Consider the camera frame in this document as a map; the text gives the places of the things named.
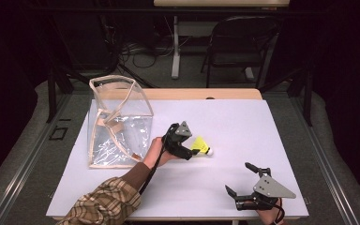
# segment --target chair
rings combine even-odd
[[[278,20],[272,17],[235,16],[219,22],[213,28],[201,68],[203,72],[207,64],[206,88],[209,87],[211,67],[243,70],[259,67],[255,84],[258,88],[269,42],[278,30]]]

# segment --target desk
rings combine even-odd
[[[221,7],[221,8],[284,8],[289,5],[290,0],[154,0],[156,7]],[[174,16],[173,22],[173,64],[172,79],[179,78],[180,67],[180,49],[179,36],[210,36],[216,22],[185,22],[181,24],[177,16]]]
[[[245,168],[246,161],[258,167],[270,167],[273,177],[296,194],[296,199],[284,199],[287,218],[308,216],[274,120],[258,90],[144,89],[144,92],[155,114],[152,137],[163,135],[170,124],[186,120],[193,136],[184,146],[201,135],[214,154],[189,161],[172,160],[159,168],[142,195],[141,207],[129,220],[257,218],[254,211],[237,211],[224,187],[228,185],[240,195],[251,194],[259,176]],[[204,100],[209,97],[216,100]],[[48,217],[62,218],[83,194],[104,180],[128,171],[88,167],[87,121],[86,116]]]

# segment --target yellow object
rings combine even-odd
[[[210,147],[207,145],[207,143],[203,140],[202,137],[197,137],[195,139],[195,142],[191,145],[191,150],[199,150],[200,153],[208,154]]]

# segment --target plaid shirt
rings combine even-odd
[[[122,178],[111,178],[83,195],[57,225],[123,224],[141,203],[139,192]]]

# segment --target gray carpet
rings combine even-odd
[[[200,54],[187,55],[187,51],[183,51],[183,53],[179,80],[172,80],[170,77],[171,57],[158,57],[155,64],[147,68],[135,67],[131,63],[132,58],[129,58],[126,65],[139,76],[159,87],[204,87],[205,75],[199,72],[203,56]],[[142,55],[135,58],[136,63],[146,63],[146,60]],[[212,80],[214,83],[220,84],[212,85],[212,87],[253,86],[251,83],[222,84],[223,77],[226,82],[244,81],[243,74],[239,70],[215,71]],[[90,100],[87,95],[88,86],[77,81],[73,81],[73,83],[76,91],[73,95],[61,96],[62,107],[60,109],[62,111],[49,127],[46,127],[44,123],[48,111],[46,83],[37,89],[39,102],[34,117],[0,169],[0,224],[54,224],[54,220],[46,217],[45,214],[51,196],[65,169]],[[288,98],[281,86],[264,94],[263,98],[267,100],[274,116],[302,194],[310,201],[310,204],[307,205],[310,216],[290,221],[290,224],[347,224],[344,222],[333,197],[332,189],[329,188],[318,163],[315,154],[316,145],[308,136],[308,132],[311,130],[305,127],[304,121],[300,118],[299,109],[295,106],[298,99]],[[333,144],[324,102],[314,95],[312,106],[314,125],[312,131],[328,156],[330,165],[343,186],[345,195],[360,224],[360,187]],[[63,140],[49,140],[54,128],[67,128]],[[60,130],[58,129],[52,137],[60,136]],[[40,153],[33,155],[35,148],[39,148]],[[24,171],[23,163],[29,158],[33,158],[35,163],[31,164],[29,168],[30,173],[22,177],[24,183],[14,183],[17,184],[19,192],[13,192],[15,193],[14,197],[8,200],[6,196],[10,191],[7,191],[7,187],[13,184],[11,183],[13,177],[20,176],[19,170]],[[261,222],[254,220],[249,221],[248,224],[261,224]]]

